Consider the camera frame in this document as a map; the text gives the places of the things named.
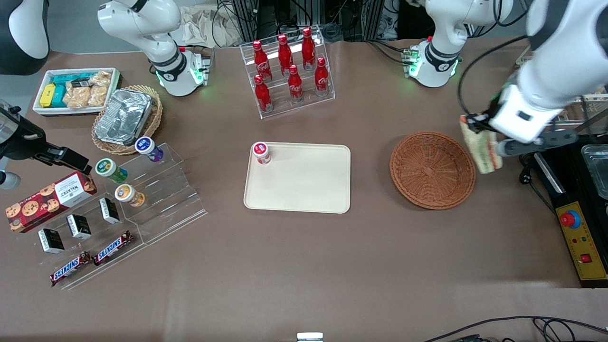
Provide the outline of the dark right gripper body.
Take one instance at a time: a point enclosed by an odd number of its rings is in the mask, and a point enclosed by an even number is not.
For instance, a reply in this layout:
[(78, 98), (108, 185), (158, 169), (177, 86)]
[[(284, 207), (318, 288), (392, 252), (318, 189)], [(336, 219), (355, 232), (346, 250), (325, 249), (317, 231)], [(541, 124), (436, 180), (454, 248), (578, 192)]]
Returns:
[(47, 149), (45, 132), (19, 114), (20, 107), (1, 108), (0, 155), (24, 160), (43, 154)]

